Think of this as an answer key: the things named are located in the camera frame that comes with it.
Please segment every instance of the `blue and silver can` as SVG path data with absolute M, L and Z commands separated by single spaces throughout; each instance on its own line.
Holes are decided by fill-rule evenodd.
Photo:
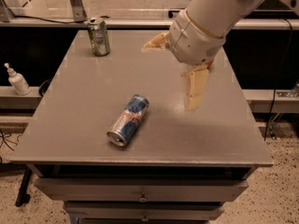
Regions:
M 134 95 L 118 120 L 107 132 L 109 140 L 117 146 L 126 146 L 149 108 L 149 101 L 140 94 Z
M 88 21 L 88 34 L 91 40 L 93 54 L 106 56 L 110 53 L 107 26 L 101 18 L 90 18 Z

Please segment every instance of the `can lid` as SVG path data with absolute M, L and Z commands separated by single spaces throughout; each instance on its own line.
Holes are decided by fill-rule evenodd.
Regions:
M 144 97 L 143 95 L 139 94 L 139 93 L 135 94 L 134 98 L 137 98 L 138 100 L 142 101 L 146 106 L 150 105 L 149 100 L 146 97 Z
M 107 132 L 108 139 L 115 145 L 123 147 L 127 144 L 127 141 L 118 133 Z
M 96 17 L 93 17 L 93 18 L 90 18 L 88 20 L 88 23 L 90 24 L 99 24 L 101 22 L 103 22 L 104 20 L 102 18 L 96 18 Z

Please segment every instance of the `drawer handle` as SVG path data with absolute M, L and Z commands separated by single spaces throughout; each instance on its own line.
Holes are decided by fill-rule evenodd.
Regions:
M 147 216 L 143 216 L 143 217 L 141 218 L 141 221 L 143 221 L 143 222 L 147 222 L 147 221 L 149 221 L 149 219 L 147 218 Z
M 138 199 L 141 203 L 146 203 L 149 201 L 148 198 L 144 194 L 141 195 L 141 197 Z

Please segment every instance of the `black panel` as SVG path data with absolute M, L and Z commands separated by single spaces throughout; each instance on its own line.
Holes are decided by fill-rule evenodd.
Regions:
M 76 28 L 0 28 L 0 85 L 9 86 L 4 63 L 10 63 L 24 75 L 30 86 L 40 86 L 53 78 L 69 46 Z
M 291 31 L 232 30 L 224 49 L 242 89 L 272 90 Z M 278 76 L 277 89 L 289 90 L 299 78 L 299 31 Z
M 240 180 L 250 168 L 224 167 L 151 167 L 151 166 L 98 166 L 98 165 L 44 165 L 36 168 L 44 177 L 71 178 L 150 178 L 150 179 L 197 179 Z

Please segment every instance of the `table top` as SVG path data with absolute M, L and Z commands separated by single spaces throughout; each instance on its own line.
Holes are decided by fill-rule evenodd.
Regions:
M 142 52 L 161 31 L 108 31 L 111 53 L 93 56 L 79 31 L 11 161 L 96 165 L 270 166 L 268 148 L 222 49 L 200 107 L 184 108 L 187 65 L 170 51 Z M 117 147 L 107 130 L 134 94 L 149 110 L 133 139 Z

